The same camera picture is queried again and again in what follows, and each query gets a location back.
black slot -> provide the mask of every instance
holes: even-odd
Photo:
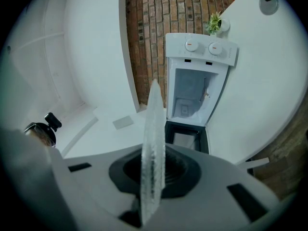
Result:
[[[77,164],[77,165],[72,165],[68,167],[68,170],[71,172],[79,171],[88,167],[91,167],[92,165],[89,163],[83,163],[83,164]]]
[[[250,221],[258,220],[267,213],[266,209],[255,199],[242,184],[227,187]]]

white appliance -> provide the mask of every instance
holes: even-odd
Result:
[[[168,121],[205,127],[237,49],[208,35],[166,34]]]

ice storage compartment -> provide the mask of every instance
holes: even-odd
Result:
[[[201,122],[202,113],[215,89],[217,75],[206,71],[176,69],[172,117]]]

ice maker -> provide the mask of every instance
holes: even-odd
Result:
[[[237,50],[235,43],[208,35],[166,34],[166,142],[183,143],[201,151],[200,147],[207,147],[202,146],[205,140],[199,140],[205,137],[205,126],[220,96],[228,67],[235,65]]]

green plant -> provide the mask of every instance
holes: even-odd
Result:
[[[210,20],[207,22],[205,29],[208,31],[209,34],[215,34],[220,30],[221,26],[221,18],[220,12],[212,13]]]

